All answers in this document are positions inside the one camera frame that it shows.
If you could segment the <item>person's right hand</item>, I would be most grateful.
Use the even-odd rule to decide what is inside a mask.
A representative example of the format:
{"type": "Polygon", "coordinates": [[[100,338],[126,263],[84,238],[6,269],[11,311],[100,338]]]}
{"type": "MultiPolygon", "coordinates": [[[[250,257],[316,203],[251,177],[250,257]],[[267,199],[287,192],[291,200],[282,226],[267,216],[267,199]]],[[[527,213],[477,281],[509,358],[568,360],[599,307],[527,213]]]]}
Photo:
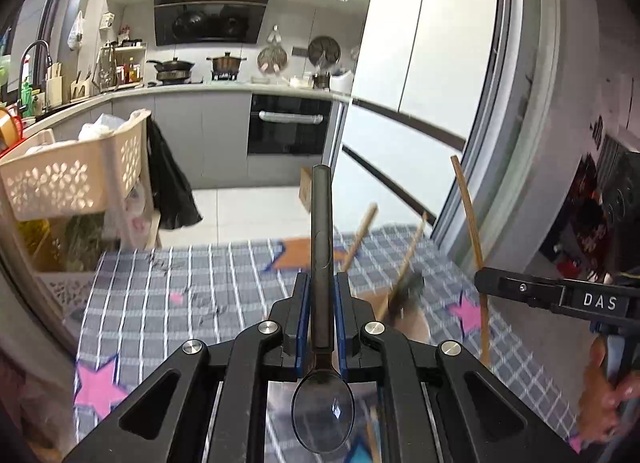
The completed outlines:
{"type": "Polygon", "coordinates": [[[603,339],[597,337],[590,347],[589,362],[584,372],[584,389],[578,401],[578,433],[583,441],[609,441],[620,431],[618,406],[639,397],[639,372],[629,373],[613,387],[603,374],[606,356],[603,339]]]}

